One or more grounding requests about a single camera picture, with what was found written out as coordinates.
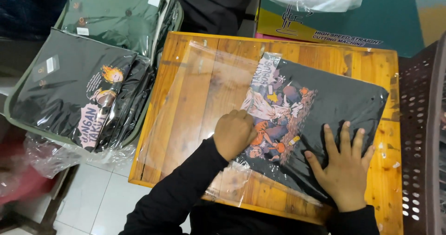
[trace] person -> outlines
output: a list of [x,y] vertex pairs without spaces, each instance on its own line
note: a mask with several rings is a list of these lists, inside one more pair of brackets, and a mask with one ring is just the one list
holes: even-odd
[[293,219],[263,214],[213,202],[199,201],[214,177],[228,162],[241,153],[257,133],[253,118],[245,110],[233,110],[222,116],[214,135],[143,196],[120,235],[182,234],[182,224],[190,213],[191,234],[327,234],[378,235],[374,207],[367,205],[364,194],[367,170],[374,153],[368,148],[361,158],[364,129],[359,129],[353,145],[350,143],[349,122],[341,130],[340,152],[332,131],[324,126],[329,164],[321,168],[315,155],[305,157],[317,181],[334,199],[337,210],[322,226]]

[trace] hand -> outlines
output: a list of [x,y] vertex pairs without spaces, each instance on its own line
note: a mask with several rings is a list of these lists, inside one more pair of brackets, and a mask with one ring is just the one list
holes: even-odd
[[233,110],[217,122],[214,142],[220,155],[231,161],[240,154],[257,136],[253,117],[246,110]]
[[350,145],[350,122],[345,122],[341,130],[341,152],[338,152],[333,133],[324,125],[325,146],[328,153],[328,166],[322,170],[313,153],[305,152],[305,157],[321,187],[333,198],[340,212],[355,211],[364,208],[367,187],[367,170],[375,152],[375,146],[367,149],[361,158],[364,129],[359,129]]

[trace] teal box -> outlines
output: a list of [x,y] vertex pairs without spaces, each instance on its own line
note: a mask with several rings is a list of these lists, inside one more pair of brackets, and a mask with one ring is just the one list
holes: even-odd
[[363,0],[344,13],[297,12],[261,0],[257,32],[317,43],[396,50],[412,57],[446,31],[446,0]]

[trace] wooden board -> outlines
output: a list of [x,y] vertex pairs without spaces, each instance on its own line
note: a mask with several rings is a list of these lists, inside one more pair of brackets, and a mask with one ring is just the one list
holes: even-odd
[[[213,133],[221,115],[239,109],[264,52],[390,92],[375,136],[366,201],[375,206],[381,234],[402,235],[398,61],[389,50],[170,32],[129,182],[153,187]],[[220,173],[203,198],[315,224],[324,224],[331,212],[271,179],[237,168]]]

